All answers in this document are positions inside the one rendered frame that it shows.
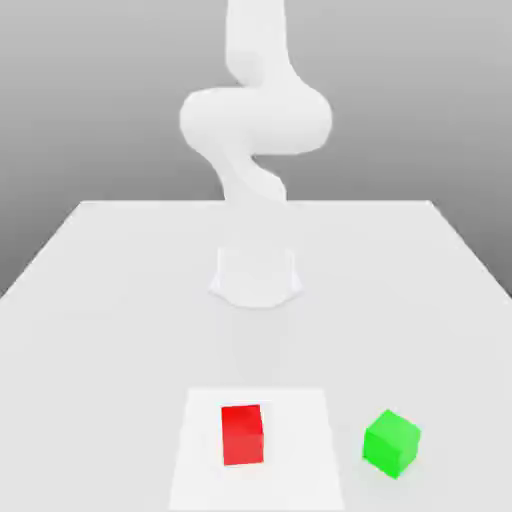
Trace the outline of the small red cube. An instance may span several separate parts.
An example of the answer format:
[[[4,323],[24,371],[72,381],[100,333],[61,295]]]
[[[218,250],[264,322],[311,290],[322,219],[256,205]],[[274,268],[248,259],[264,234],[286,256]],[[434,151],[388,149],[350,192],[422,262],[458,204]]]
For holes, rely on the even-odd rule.
[[[221,421],[225,466],[264,461],[264,430],[259,404],[224,406]]]

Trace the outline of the small green cube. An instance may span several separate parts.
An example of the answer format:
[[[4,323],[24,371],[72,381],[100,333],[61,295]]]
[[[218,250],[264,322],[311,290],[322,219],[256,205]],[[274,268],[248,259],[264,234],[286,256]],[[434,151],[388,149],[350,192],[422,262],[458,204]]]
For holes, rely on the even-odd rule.
[[[366,428],[362,457],[387,476],[398,479],[415,460],[420,439],[417,425],[387,409]]]

